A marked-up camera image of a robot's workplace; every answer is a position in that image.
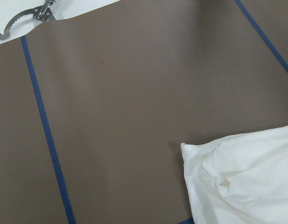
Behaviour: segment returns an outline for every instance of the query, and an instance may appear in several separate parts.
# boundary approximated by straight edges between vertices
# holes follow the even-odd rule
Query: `white cloth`
[[[69,19],[94,9],[109,5],[119,0],[57,0],[51,6],[51,11],[56,20]],[[8,22],[18,13],[43,5],[45,0],[0,0],[0,33],[4,34],[4,29]],[[9,38],[0,41],[1,43],[21,37],[42,22],[34,20],[32,15],[21,17],[12,26]]]
[[[195,224],[288,224],[288,126],[181,149]]]

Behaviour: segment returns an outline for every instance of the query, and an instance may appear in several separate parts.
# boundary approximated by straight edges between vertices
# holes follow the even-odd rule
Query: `blue tape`
[[[30,55],[30,52],[28,50],[28,43],[27,43],[27,40],[26,40],[25,36],[21,37],[21,44],[22,44],[24,56],[26,58],[28,71],[29,71],[30,78],[31,78],[31,81],[32,81],[34,94],[35,94],[35,97],[36,97],[38,110],[39,110],[40,117],[41,117],[41,122],[42,122],[42,125],[43,125],[43,129],[44,129],[47,145],[49,147],[51,160],[52,160],[52,163],[54,165],[54,170],[55,170],[55,174],[56,174],[56,180],[58,182],[58,186],[59,186],[59,190],[60,190],[60,193],[61,193],[63,205],[64,205],[66,216],[67,216],[67,219],[68,219],[68,223],[69,224],[76,224],[76,221],[75,221],[75,218],[74,218],[74,214],[73,214],[73,210],[72,210],[72,206],[71,206],[71,203],[70,203],[70,200],[69,200],[69,197],[68,197],[68,193],[67,193],[67,188],[66,188],[64,176],[63,176],[63,173],[62,173],[62,170],[61,170],[59,158],[58,158],[58,155],[56,153],[56,147],[55,147],[54,139],[52,137],[52,133],[51,133],[50,126],[49,126],[49,121],[47,119],[47,115],[46,115],[46,112],[45,112],[44,103],[43,103],[43,100],[42,100],[40,88],[39,88],[37,77],[36,77],[35,70],[34,70],[34,67],[33,67],[31,55]]]
[[[195,224],[195,222],[194,222],[194,219],[191,217],[187,220],[184,220],[183,222],[181,222],[179,224]]]
[[[251,14],[248,12],[248,10],[245,8],[245,6],[241,3],[240,0],[234,0],[237,6],[240,8],[242,13],[246,16],[246,18],[249,20],[251,25],[254,27],[254,29],[257,31],[258,35],[262,38],[264,43],[268,46],[270,51],[273,53],[273,55],[276,57],[276,59],[280,62],[281,66],[285,69],[285,71],[288,73],[288,64],[284,60],[284,58],[280,55],[278,50],[274,47],[274,45],[271,43],[269,38],[265,35],[265,33],[262,31],[260,26],[257,24],[257,22],[253,19]]]

